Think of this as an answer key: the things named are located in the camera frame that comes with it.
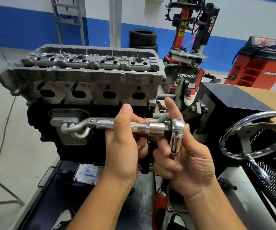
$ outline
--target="tire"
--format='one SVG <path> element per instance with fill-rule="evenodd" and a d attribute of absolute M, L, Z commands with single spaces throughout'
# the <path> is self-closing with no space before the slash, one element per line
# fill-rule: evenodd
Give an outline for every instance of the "tire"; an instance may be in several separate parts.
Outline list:
<path fill-rule="evenodd" d="M 129 31 L 129 42 L 140 46 L 152 46 L 156 44 L 157 34 L 154 31 L 133 29 Z"/>
<path fill-rule="evenodd" d="M 158 44 L 156 43 L 153 46 L 141 46 L 141 45 L 136 45 L 132 44 L 131 42 L 128 44 L 128 48 L 142 48 L 142 49 L 153 49 L 155 52 L 158 52 Z"/>

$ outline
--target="white wall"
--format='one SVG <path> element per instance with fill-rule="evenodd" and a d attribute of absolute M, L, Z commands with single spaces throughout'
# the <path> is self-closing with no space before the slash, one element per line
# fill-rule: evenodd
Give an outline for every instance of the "white wall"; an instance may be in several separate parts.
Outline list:
<path fill-rule="evenodd" d="M 145 0 L 122 0 L 122 23 L 175 29 L 164 21 L 163 3 Z M 262 0 L 206 0 L 220 7 L 212 35 L 248 40 L 251 35 L 276 38 L 276 3 Z M 85 0 L 88 18 L 109 20 L 108 0 Z M 179 13 L 180 9 L 170 12 Z"/>
<path fill-rule="evenodd" d="M 72 5 L 72 0 L 59 0 L 59 3 Z M 0 0 L 1 6 L 14 7 L 20 9 L 36 10 L 53 13 L 51 0 Z M 77 10 L 58 7 L 58 13 L 65 15 L 77 16 Z"/>

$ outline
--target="person's left hand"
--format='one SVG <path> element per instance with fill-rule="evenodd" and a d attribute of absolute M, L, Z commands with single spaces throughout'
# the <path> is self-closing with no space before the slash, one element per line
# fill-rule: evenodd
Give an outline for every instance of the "person's left hand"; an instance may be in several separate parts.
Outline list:
<path fill-rule="evenodd" d="M 136 116 L 129 104 L 124 104 L 115 118 L 114 131 L 106 131 L 103 173 L 132 186 L 137 177 L 138 159 L 147 155 L 148 144 L 145 137 L 133 135 L 130 122 L 148 123 Z"/>

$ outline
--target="forearm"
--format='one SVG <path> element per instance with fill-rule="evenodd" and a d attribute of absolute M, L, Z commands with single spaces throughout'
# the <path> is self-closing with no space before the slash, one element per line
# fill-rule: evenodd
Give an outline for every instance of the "forearm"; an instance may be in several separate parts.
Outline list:
<path fill-rule="evenodd" d="M 113 230 L 131 187 L 103 173 L 67 230 Z"/>
<path fill-rule="evenodd" d="M 246 230 L 216 181 L 185 202 L 196 230 Z"/>

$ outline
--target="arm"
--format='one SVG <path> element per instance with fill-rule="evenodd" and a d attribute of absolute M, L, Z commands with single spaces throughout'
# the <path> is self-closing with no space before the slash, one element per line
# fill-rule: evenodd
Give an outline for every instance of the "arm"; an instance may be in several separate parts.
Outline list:
<path fill-rule="evenodd" d="M 97 185 L 82 204 L 67 230 L 113 230 L 121 208 L 138 172 L 138 158 L 147 155 L 146 138 L 135 138 L 130 122 L 146 120 L 124 104 L 114 121 L 114 131 L 106 131 L 105 167 Z"/>
<path fill-rule="evenodd" d="M 182 119 L 172 99 L 166 98 L 165 104 L 171 118 Z M 188 124 L 182 150 L 175 160 L 169 158 L 170 153 L 167 140 L 159 138 L 153 151 L 154 172 L 171 179 L 170 185 L 184 197 L 195 228 L 246 230 L 216 180 L 209 149 L 193 138 Z"/>

